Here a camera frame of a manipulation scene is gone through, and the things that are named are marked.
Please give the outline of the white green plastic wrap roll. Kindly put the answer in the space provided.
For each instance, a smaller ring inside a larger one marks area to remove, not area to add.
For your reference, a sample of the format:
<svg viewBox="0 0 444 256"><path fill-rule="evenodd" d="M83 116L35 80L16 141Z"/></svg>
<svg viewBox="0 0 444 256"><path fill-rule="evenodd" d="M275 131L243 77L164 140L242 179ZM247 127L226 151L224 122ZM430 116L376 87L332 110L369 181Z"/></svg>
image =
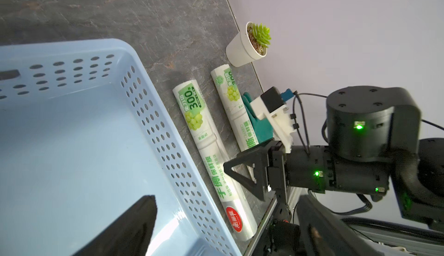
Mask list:
<svg viewBox="0 0 444 256"><path fill-rule="evenodd" d="M259 144L232 70L224 64L211 71L213 82L222 101L240 151Z"/></svg>
<svg viewBox="0 0 444 256"><path fill-rule="evenodd" d="M173 89L173 94L234 235L240 241L250 240L256 234L258 225L241 185L224 171L224 163L229 160L228 153L197 81L179 84Z"/></svg>

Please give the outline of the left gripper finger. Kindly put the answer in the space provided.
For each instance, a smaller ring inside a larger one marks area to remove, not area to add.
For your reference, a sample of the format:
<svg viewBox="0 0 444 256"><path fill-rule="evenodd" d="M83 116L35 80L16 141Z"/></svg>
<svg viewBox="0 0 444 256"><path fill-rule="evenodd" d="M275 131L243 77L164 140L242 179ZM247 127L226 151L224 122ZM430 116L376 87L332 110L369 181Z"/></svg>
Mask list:
<svg viewBox="0 0 444 256"><path fill-rule="evenodd" d="M156 218L155 196L143 196L75 254L77 256L144 256L151 242Z"/></svg>

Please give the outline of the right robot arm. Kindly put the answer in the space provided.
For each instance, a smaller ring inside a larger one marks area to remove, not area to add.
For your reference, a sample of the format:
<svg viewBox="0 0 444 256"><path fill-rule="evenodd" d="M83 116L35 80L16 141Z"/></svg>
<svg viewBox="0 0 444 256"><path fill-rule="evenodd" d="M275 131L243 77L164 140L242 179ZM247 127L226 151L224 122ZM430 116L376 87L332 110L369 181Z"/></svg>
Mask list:
<svg viewBox="0 0 444 256"><path fill-rule="evenodd" d="M299 125L287 101L300 94L270 88L250 102L258 120L275 136L224 164L232 179L256 198L268 190L286 204L290 187L307 189L295 206L298 224L287 215L270 218L254 242L254 256L394 256L354 226L444 243L444 140L421 139L422 114L403 88L353 86L326 97L321 134L294 145Z"/></svg>

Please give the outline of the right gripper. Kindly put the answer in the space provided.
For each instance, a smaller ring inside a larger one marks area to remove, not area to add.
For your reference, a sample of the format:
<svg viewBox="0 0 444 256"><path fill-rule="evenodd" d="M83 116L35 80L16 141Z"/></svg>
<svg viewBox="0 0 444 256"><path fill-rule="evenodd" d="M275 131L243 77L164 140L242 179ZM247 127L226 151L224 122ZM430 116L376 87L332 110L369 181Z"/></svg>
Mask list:
<svg viewBox="0 0 444 256"><path fill-rule="evenodd" d="M282 142L267 140L240 152L223 167L226 175L260 201L265 201L268 185L285 205L289 187L322 194L333 190L333 158L328 146L315 146L310 153L293 146L288 154Z"/></svg>

